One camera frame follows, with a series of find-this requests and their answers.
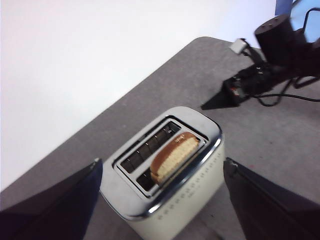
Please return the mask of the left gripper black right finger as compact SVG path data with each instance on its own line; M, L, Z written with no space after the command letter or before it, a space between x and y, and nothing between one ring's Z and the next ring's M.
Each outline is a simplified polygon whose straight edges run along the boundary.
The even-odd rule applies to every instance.
M247 240L318 240L320 205L226 159L223 175Z

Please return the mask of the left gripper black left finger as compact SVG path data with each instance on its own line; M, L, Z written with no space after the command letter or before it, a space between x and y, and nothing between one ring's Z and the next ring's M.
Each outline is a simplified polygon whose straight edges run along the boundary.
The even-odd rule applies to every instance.
M2 240L82 240L95 209L103 162L95 159L50 188L0 212Z

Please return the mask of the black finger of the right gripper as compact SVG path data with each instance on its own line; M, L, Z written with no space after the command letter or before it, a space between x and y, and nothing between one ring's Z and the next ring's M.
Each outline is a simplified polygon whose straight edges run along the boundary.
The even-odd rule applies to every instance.
M201 105L202 110L215 110L238 107L232 91L223 83L219 92Z

